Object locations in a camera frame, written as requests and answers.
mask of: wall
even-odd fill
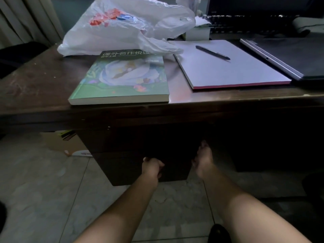
[[[90,6],[93,0],[51,0],[63,30],[67,32],[79,20],[80,16]],[[176,0],[159,0],[168,4],[176,4]],[[206,11],[208,0],[201,0],[199,9]]]

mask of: black pen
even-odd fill
[[[213,56],[216,56],[216,57],[221,58],[221,59],[226,60],[226,61],[229,61],[230,60],[230,58],[227,57],[227,56],[225,56],[225,55],[222,55],[220,53],[215,53],[215,52],[213,52],[213,51],[211,51],[211,50],[209,50],[207,48],[204,48],[202,46],[199,46],[199,45],[196,45],[196,49],[199,49],[201,51],[204,51],[204,52],[206,52],[208,54],[211,54]]]

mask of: curtain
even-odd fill
[[[31,41],[51,46],[63,37],[51,0],[0,0],[0,49]]]

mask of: person's left arm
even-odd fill
[[[144,158],[142,174],[103,214],[79,236],[75,243],[129,243],[157,187],[164,164]]]

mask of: person's right arm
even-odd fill
[[[203,141],[193,166],[213,197],[231,239],[239,243],[309,243],[286,220],[234,184],[213,163],[212,151]]]

